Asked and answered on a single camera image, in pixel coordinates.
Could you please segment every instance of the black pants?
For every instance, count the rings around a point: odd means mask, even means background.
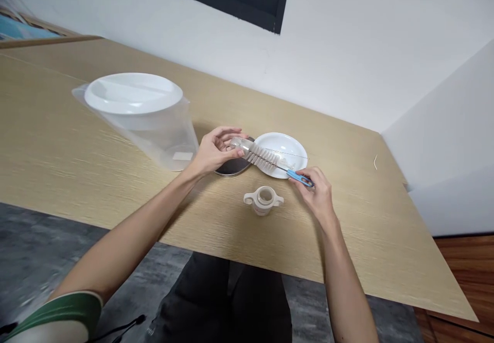
[[[161,301],[146,343],[292,341],[281,275],[193,253]]]

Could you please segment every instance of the white wall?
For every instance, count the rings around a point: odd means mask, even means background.
[[[494,231],[494,40],[383,137],[433,235]]]
[[[277,36],[193,0],[8,0],[382,131],[494,38],[494,0],[287,0]]]

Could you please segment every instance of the plastic pitcher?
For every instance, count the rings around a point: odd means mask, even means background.
[[[183,170],[197,153],[190,102],[166,78],[142,73],[108,75],[72,94],[165,169]]]

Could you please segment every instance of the black strap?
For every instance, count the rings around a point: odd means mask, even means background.
[[[146,321],[146,315],[140,315],[139,317],[137,317],[136,319],[132,320],[131,322],[129,322],[128,324],[125,324],[125,325],[122,325],[120,327],[117,327],[117,328],[114,328],[114,329],[111,329],[110,331],[104,333],[103,335],[100,335],[99,337],[97,338],[94,338],[94,339],[91,339],[91,340],[88,340],[86,343],[93,343],[93,342],[96,342],[98,340],[102,340],[103,338],[106,338],[107,336],[113,334],[113,333],[116,333],[117,331],[120,331],[120,330],[123,330],[123,329],[126,329],[122,334],[120,334],[119,336],[117,336],[112,343],[119,343],[121,340],[122,340],[122,337],[124,336],[124,334],[126,332],[128,332],[131,328],[133,328],[134,326],[136,325],[140,325],[142,324],[144,321]]]
[[[14,322],[12,324],[8,324],[8,325],[5,325],[5,326],[2,326],[0,328],[0,335],[2,334],[9,334],[10,332],[12,332],[12,330],[14,330],[17,325],[19,325],[19,323],[17,322]]]

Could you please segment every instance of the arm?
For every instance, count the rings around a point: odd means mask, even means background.
[[[240,128],[218,127],[204,136],[194,161],[168,186],[98,241],[69,272],[48,300],[79,290],[106,303],[162,235],[172,214],[207,173],[243,155],[228,148]]]
[[[297,172],[309,177],[315,190],[290,178],[321,225],[329,317],[336,342],[378,343],[376,325],[333,209],[331,184],[317,167]]]

